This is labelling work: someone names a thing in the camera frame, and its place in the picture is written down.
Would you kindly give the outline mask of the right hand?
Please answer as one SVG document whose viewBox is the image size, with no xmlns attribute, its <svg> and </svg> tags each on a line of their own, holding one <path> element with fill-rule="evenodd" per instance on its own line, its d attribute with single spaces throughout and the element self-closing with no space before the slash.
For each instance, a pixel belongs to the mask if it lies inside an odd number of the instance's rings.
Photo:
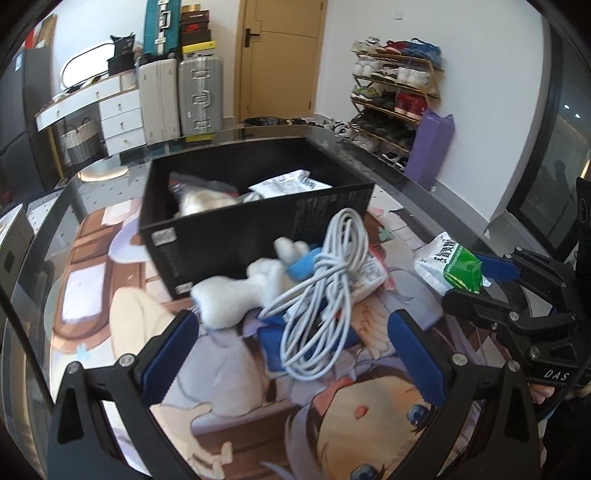
<svg viewBox="0 0 591 480">
<path fill-rule="evenodd" d="M 533 402 L 537 405 L 543 404 L 547 399 L 550 399 L 555 394 L 555 388 L 553 386 L 544 386 L 544 385 L 537 385 L 537 384 L 529 384 L 528 385 L 529 392 Z M 572 398 L 584 398 L 588 396 L 591 392 L 591 383 L 588 383 L 582 389 L 573 389 L 571 390 L 566 396 L 565 400 L 570 400 Z"/>
</svg>

